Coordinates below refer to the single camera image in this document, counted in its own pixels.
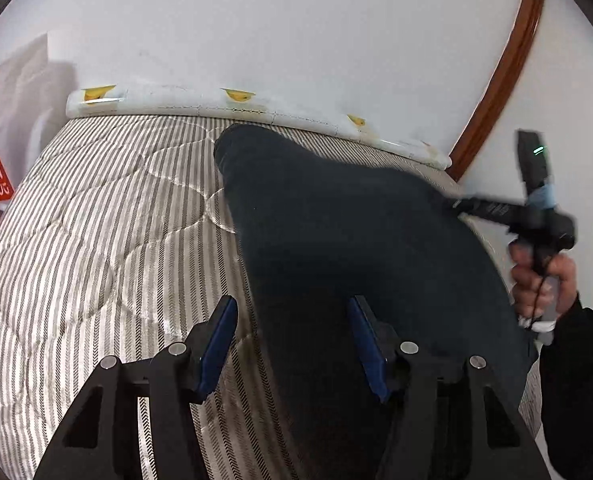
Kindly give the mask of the person's right hand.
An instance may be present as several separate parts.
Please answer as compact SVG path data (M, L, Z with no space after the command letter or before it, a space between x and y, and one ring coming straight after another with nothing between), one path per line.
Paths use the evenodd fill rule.
M532 269L532 249L514 240L508 246L513 260L513 307L521 318L541 318L548 307L556 305L556 318L566 314L577 300L577 266L567 254L549 260L545 275Z

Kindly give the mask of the black sleeve forearm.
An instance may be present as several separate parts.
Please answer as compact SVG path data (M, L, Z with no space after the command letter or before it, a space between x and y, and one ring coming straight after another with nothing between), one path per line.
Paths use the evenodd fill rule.
M551 466L593 479L593 310L577 300L539 356L542 422Z

